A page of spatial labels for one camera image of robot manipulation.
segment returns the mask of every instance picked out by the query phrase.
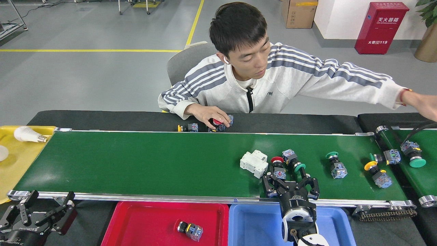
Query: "red tray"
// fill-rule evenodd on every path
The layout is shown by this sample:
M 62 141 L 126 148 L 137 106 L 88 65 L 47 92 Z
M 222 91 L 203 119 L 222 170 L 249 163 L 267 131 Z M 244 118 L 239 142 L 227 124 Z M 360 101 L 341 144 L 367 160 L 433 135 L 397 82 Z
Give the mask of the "red tray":
M 203 227 L 199 242 L 177 231 L 180 221 Z M 102 246 L 228 245 L 226 204 L 119 202 Z

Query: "yellow floor line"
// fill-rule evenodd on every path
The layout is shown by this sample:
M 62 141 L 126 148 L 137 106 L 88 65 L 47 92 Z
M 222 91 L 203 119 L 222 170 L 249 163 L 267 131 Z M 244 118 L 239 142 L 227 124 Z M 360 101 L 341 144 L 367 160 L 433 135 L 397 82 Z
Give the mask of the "yellow floor line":
M 202 7 L 203 7 L 203 1 L 204 0 L 200 0 L 200 5 L 199 5 L 199 8 L 197 9 L 196 18 L 194 18 L 194 23 L 193 23 L 193 26 L 191 27 L 190 35 L 188 36 L 188 40 L 187 40 L 187 43 L 185 45 L 191 44 L 191 39 L 193 38 L 193 34 L 194 34 L 194 30 L 196 29 L 197 21 L 199 20 L 200 11 L 202 10 Z
M 0 49 L 0 52 L 169 52 L 177 49 Z

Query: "plastic tray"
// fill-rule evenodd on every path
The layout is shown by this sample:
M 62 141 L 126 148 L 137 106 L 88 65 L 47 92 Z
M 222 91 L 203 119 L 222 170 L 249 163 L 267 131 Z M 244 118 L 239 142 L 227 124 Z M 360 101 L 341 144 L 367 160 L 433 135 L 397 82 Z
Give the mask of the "plastic tray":
M 0 162 L 0 204 L 9 201 L 6 194 L 14 188 L 46 143 L 20 142 L 15 139 L 14 131 L 19 126 L 0 127 L 0 145 L 5 146 L 9 155 Z M 29 126 L 48 139 L 56 127 Z
M 281 233 L 279 205 L 231 205 L 229 246 L 291 246 Z M 317 226 L 329 246 L 356 246 L 349 221 L 337 207 L 317 207 Z
M 119 202 L 102 246 L 226 246 L 229 207 L 226 204 Z M 180 221 L 203 227 L 199 242 L 178 232 Z

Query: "man's hand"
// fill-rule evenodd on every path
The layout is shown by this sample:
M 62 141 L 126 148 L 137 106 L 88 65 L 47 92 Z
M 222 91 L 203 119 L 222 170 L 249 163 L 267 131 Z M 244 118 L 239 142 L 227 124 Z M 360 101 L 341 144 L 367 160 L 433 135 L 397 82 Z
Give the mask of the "man's hand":
M 405 91 L 402 95 L 405 104 L 413 106 L 423 117 L 437 121 L 437 95 L 423 95 Z
M 224 123 L 226 127 L 230 127 L 231 123 L 229 116 L 216 106 L 202 106 L 200 104 L 193 103 L 186 107 L 184 114 L 194 115 L 196 119 L 205 123 L 207 127 L 213 130 L 215 130 L 215 127 L 209 122 L 209 119 L 211 118 Z

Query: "man's right hand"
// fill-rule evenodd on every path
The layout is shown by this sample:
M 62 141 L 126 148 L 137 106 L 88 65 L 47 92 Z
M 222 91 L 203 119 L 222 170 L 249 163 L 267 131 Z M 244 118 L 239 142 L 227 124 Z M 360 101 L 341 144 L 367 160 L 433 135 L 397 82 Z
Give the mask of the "man's right hand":
M 205 125 L 213 130 L 215 127 L 209 122 L 209 119 L 213 118 L 225 124 L 226 127 L 230 127 L 231 119 L 221 109 L 216 106 L 202 106 L 197 103 L 188 105 L 185 108 L 184 114 L 194 115 L 196 119 L 205 123 Z

